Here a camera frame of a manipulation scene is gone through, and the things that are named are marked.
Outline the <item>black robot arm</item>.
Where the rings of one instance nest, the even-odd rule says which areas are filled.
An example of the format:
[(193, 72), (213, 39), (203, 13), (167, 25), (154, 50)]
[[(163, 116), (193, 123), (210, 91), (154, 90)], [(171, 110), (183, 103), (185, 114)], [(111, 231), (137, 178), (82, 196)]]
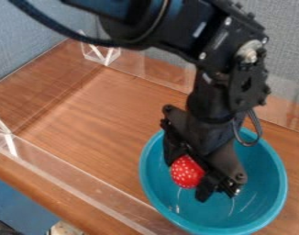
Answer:
[(163, 107), (163, 152), (167, 164), (189, 155), (205, 169), (195, 197), (217, 192), (237, 196), (248, 172), (233, 145), (256, 119), (256, 106), (272, 94), (265, 65), (269, 37), (264, 25), (233, 0), (61, 0), (95, 15), (110, 37), (73, 30), (29, 0), (9, 0), (31, 18), (66, 37), (109, 48), (165, 50), (197, 67), (186, 108)]

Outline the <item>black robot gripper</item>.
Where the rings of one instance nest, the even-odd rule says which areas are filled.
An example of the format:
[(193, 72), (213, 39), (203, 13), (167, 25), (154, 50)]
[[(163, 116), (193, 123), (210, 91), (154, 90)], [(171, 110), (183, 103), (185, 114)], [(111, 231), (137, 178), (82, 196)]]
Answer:
[(209, 172), (197, 186), (195, 198), (205, 203), (216, 192), (238, 196), (248, 172), (233, 149), (232, 123), (201, 120), (173, 105), (166, 105), (162, 112), (165, 162), (171, 166), (187, 155)]

